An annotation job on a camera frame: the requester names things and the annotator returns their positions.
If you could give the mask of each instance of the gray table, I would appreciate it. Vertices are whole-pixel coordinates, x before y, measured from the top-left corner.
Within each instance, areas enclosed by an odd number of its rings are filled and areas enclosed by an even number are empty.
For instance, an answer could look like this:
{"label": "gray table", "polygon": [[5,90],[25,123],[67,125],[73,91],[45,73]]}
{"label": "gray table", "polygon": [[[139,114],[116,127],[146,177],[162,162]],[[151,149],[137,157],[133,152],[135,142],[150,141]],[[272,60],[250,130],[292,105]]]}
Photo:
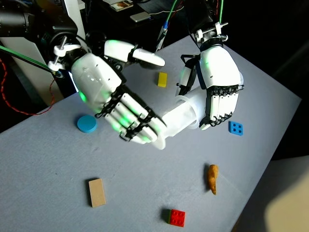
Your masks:
{"label": "gray table", "polygon": [[[0,135],[1,231],[29,232],[228,232],[243,210],[289,125],[300,99],[228,49],[245,78],[233,121],[206,131],[184,130],[163,151],[126,143],[103,119],[91,134],[76,119],[92,114],[75,94],[42,116]],[[161,50],[167,88],[156,86],[158,70],[128,67],[133,91],[159,113],[173,104],[181,54],[197,54],[184,38]],[[217,164],[217,196],[205,190],[204,168]],[[104,181],[107,204],[91,208],[86,180]],[[167,209],[186,212],[185,228],[168,225]]]}

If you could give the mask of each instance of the tan wooden block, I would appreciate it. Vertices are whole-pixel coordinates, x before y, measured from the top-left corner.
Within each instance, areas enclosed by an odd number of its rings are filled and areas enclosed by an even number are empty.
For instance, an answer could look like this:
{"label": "tan wooden block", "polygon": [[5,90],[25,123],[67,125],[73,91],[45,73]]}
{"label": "tan wooden block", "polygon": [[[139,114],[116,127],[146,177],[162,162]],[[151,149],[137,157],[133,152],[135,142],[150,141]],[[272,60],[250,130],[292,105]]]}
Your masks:
{"label": "tan wooden block", "polygon": [[103,181],[101,178],[89,181],[89,190],[93,208],[106,204]]}

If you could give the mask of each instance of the lego brick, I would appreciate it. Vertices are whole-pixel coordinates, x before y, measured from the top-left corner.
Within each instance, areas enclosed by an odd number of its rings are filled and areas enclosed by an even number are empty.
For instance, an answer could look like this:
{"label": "lego brick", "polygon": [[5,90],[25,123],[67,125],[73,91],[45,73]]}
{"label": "lego brick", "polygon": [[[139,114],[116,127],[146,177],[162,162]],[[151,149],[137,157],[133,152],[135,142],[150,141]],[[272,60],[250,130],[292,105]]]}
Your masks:
{"label": "lego brick", "polygon": [[243,135],[243,126],[240,123],[237,122],[228,122],[228,131],[232,134],[237,134],[242,136]]}
{"label": "lego brick", "polygon": [[102,179],[89,181],[89,190],[93,208],[106,204]]}
{"label": "lego brick", "polygon": [[167,81],[168,81],[168,74],[165,72],[159,72],[158,86],[165,88]]}
{"label": "lego brick", "polygon": [[185,212],[172,209],[169,215],[169,224],[184,227]]}

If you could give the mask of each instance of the blue disc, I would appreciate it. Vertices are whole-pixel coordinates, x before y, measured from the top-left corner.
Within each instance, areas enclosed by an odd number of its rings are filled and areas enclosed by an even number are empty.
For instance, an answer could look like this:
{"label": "blue disc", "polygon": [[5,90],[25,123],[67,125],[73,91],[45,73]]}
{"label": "blue disc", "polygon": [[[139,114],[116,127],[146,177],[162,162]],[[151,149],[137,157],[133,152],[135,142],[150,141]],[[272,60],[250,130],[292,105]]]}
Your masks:
{"label": "blue disc", "polygon": [[77,121],[77,127],[81,132],[90,133],[97,128],[97,121],[93,116],[85,115]]}

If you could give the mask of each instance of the smartphone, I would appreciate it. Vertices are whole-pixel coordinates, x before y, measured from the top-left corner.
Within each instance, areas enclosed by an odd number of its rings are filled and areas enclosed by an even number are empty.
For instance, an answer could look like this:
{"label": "smartphone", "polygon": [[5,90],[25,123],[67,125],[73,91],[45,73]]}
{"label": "smartphone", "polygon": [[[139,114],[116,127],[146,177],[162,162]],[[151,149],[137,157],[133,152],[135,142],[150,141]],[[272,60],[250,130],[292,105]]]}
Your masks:
{"label": "smartphone", "polygon": [[133,6],[133,3],[127,0],[110,5],[110,7],[115,11],[122,11],[132,6]]}
{"label": "smartphone", "polygon": [[150,14],[148,14],[145,11],[130,16],[130,19],[132,19],[136,23],[144,21],[144,20],[147,20],[147,19],[150,19],[150,18],[151,18]]}

